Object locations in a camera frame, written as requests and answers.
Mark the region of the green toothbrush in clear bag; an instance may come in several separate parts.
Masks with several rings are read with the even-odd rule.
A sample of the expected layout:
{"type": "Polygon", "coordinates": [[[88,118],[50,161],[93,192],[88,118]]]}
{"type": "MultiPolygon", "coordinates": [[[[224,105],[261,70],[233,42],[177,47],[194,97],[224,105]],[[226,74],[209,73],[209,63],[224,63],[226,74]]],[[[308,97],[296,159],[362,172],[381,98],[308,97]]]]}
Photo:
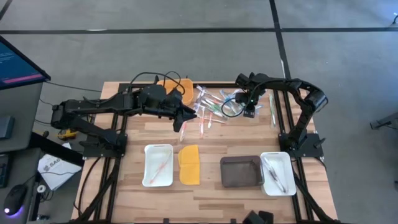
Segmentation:
{"type": "Polygon", "coordinates": [[[269,103],[271,111],[271,122],[272,126],[275,128],[276,127],[275,103],[274,103],[274,95],[272,93],[269,95],[269,103]]]}
{"type": "Polygon", "coordinates": [[[229,119],[230,117],[232,117],[232,116],[235,115],[235,113],[234,113],[234,111],[232,110],[232,108],[231,108],[230,106],[228,106],[228,105],[224,105],[223,108],[221,107],[221,112],[222,112],[223,114],[226,115],[226,118],[225,118],[225,117],[220,117],[220,116],[219,116],[221,119],[229,119]]]}
{"type": "Polygon", "coordinates": [[[217,105],[216,103],[214,103],[214,102],[212,102],[212,101],[210,101],[208,99],[204,99],[201,102],[206,104],[209,107],[209,109],[212,112],[214,112],[214,114],[216,114],[217,116],[226,118],[226,115],[221,112],[221,106],[220,105],[217,105]]]}

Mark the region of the monitor with blue screen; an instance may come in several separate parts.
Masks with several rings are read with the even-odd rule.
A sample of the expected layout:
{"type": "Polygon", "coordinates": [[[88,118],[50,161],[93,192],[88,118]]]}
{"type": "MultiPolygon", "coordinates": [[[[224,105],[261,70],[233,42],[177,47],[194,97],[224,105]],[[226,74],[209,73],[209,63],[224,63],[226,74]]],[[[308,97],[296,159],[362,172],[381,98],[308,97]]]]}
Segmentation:
{"type": "Polygon", "coordinates": [[[0,90],[48,82],[51,76],[0,35],[0,90]]]}

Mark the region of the black aluminium frame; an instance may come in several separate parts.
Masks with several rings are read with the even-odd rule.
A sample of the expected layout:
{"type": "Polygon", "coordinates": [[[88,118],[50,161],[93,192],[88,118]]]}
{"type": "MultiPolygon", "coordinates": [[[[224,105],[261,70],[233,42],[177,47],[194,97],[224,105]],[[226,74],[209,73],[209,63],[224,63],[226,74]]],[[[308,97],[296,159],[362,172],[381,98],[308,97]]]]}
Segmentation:
{"type": "Polygon", "coordinates": [[[274,214],[276,223],[341,224],[338,221],[325,168],[315,159],[293,163],[313,198],[302,193],[271,197],[260,187],[227,189],[221,184],[220,159],[224,156],[256,155],[279,150],[279,133],[297,119],[299,107],[292,95],[276,96],[277,126],[263,108],[257,118],[236,118],[228,124],[206,128],[203,139],[198,120],[188,122],[185,138],[172,129],[169,119],[141,115],[122,117],[100,114],[95,123],[127,134],[125,155],[120,159],[88,158],[81,173],[76,208],[70,224],[170,224],[241,223],[252,210],[274,214]],[[179,166],[168,187],[144,187],[144,148],[148,144],[171,144],[176,151],[197,145],[201,162],[200,185],[183,185],[179,166]]]}

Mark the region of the orange plastic bin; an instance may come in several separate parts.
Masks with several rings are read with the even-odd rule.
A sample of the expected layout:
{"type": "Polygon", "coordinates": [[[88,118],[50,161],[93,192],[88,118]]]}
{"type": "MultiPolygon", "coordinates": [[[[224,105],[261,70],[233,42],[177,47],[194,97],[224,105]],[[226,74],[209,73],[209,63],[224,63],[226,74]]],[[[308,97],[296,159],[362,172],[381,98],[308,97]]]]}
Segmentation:
{"type": "Polygon", "coordinates": [[[182,103],[185,105],[190,105],[193,100],[193,82],[189,78],[183,78],[180,81],[172,81],[170,79],[159,80],[158,85],[163,85],[166,92],[169,93],[174,88],[182,93],[182,103]]]}

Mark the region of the yellow folded cloth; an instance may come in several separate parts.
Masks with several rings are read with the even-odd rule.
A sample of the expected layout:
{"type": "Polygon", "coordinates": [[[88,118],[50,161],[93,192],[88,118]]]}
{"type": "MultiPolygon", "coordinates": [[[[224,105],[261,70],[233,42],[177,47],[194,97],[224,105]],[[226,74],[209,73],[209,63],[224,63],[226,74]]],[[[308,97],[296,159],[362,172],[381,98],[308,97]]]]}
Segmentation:
{"type": "Polygon", "coordinates": [[[184,185],[200,185],[200,156],[197,145],[186,146],[178,153],[179,179],[184,185]]]}

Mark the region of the dark grey computer desk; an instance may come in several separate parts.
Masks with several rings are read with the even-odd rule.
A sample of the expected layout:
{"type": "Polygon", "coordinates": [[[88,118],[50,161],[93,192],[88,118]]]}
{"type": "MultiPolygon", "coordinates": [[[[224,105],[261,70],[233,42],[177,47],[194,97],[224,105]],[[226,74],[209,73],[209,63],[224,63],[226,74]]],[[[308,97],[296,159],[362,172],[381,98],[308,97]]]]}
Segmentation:
{"type": "Polygon", "coordinates": [[[13,157],[7,187],[0,189],[0,224],[26,224],[34,192],[37,166],[42,152],[82,166],[82,155],[32,131],[42,91],[42,84],[0,90],[0,116],[15,118],[12,136],[0,140],[0,154],[13,157]],[[4,199],[17,184],[27,184],[27,194],[20,211],[11,217],[4,213],[4,199]]]}

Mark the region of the yellow hand tool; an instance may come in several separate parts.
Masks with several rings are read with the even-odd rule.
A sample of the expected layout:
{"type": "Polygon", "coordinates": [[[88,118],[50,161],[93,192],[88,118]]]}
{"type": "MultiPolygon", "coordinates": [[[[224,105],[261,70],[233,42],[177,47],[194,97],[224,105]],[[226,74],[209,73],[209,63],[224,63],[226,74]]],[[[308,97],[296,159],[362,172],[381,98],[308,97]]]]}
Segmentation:
{"type": "Polygon", "coordinates": [[[78,131],[72,129],[62,129],[58,132],[57,137],[62,141],[66,141],[69,139],[75,139],[77,134],[78,131]]]}

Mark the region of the grey translucent plastic bin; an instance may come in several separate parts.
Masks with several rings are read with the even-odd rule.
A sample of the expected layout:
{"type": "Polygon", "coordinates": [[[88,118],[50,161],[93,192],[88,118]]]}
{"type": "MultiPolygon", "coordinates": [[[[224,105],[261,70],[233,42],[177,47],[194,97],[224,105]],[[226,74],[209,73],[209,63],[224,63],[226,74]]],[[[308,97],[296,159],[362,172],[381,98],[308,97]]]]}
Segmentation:
{"type": "Polygon", "coordinates": [[[259,156],[222,157],[220,171],[225,188],[253,187],[264,183],[259,156]]]}

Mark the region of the white plastic bin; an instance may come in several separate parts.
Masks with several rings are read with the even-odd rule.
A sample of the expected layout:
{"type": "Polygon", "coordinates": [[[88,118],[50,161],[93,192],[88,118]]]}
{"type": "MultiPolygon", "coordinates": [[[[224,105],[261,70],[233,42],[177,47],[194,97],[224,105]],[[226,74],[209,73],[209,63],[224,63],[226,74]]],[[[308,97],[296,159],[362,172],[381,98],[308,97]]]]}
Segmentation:
{"type": "Polygon", "coordinates": [[[174,149],[170,144],[150,144],[144,148],[145,152],[145,167],[142,185],[144,187],[168,187],[174,181],[174,149]],[[164,169],[156,177],[153,184],[150,184],[150,179],[154,175],[158,167],[165,161],[169,152],[172,155],[164,169]]]}
{"type": "Polygon", "coordinates": [[[292,169],[290,156],[286,152],[263,152],[260,155],[262,173],[264,176],[264,183],[262,185],[262,191],[273,197],[284,197],[293,196],[297,193],[294,172],[292,169]],[[278,187],[274,179],[271,177],[268,169],[263,163],[262,158],[265,157],[270,164],[274,167],[280,181],[287,189],[286,193],[283,193],[278,187]]]}

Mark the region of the white paper booklet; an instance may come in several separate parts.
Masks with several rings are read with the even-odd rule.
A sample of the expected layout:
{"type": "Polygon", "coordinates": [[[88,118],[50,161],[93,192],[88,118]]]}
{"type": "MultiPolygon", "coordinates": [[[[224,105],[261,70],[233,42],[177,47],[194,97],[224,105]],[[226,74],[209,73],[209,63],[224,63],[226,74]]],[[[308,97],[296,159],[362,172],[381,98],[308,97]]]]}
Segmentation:
{"type": "Polygon", "coordinates": [[[57,190],[75,173],[81,171],[81,166],[45,154],[39,160],[37,171],[41,174],[50,190],[57,190]]]}

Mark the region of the black computer keyboard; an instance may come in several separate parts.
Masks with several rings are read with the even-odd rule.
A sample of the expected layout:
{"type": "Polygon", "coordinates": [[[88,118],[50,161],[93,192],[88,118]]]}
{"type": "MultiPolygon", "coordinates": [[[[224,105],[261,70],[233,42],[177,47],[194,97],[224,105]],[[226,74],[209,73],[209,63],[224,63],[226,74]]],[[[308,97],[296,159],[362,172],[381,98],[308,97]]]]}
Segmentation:
{"type": "Polygon", "coordinates": [[[0,189],[5,188],[8,183],[11,169],[11,157],[9,154],[0,154],[0,189]]]}

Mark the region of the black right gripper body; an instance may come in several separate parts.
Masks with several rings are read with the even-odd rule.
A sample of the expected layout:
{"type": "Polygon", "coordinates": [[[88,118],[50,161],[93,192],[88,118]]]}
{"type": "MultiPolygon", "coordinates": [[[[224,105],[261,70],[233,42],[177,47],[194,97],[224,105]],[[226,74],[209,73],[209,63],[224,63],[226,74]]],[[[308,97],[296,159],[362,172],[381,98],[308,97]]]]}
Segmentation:
{"type": "Polygon", "coordinates": [[[247,98],[239,98],[238,99],[238,104],[242,106],[243,110],[256,110],[258,109],[258,106],[254,104],[252,100],[249,100],[247,98]]]}

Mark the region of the black stand foot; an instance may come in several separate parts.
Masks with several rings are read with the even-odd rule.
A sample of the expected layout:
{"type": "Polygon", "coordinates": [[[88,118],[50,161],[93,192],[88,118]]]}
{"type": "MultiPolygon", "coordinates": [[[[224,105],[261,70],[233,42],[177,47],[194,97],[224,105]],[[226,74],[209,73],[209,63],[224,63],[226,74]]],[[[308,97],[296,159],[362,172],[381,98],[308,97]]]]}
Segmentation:
{"type": "Polygon", "coordinates": [[[371,121],[370,127],[373,130],[377,130],[383,127],[398,130],[398,112],[392,113],[384,118],[371,121]]]}

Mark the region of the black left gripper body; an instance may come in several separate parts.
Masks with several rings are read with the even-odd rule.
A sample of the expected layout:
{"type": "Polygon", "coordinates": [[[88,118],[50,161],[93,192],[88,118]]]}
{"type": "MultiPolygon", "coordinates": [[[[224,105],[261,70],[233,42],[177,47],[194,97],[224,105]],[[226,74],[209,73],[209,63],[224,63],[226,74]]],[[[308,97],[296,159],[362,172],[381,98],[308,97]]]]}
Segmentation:
{"type": "Polygon", "coordinates": [[[176,133],[178,133],[182,126],[183,123],[187,120],[187,113],[186,111],[181,107],[168,107],[168,106],[160,106],[156,110],[156,115],[161,118],[161,117],[166,117],[168,119],[171,119],[173,121],[173,129],[176,133]]]}

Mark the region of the black computer mouse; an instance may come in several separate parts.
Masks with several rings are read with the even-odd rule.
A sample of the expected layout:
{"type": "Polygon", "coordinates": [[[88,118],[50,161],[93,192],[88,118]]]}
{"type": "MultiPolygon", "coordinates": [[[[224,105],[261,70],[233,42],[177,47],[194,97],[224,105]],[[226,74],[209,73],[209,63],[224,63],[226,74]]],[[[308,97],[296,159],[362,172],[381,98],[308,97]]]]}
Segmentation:
{"type": "Polygon", "coordinates": [[[6,216],[11,217],[20,212],[26,193],[27,186],[25,184],[18,184],[11,188],[4,199],[4,213],[6,216]]]}

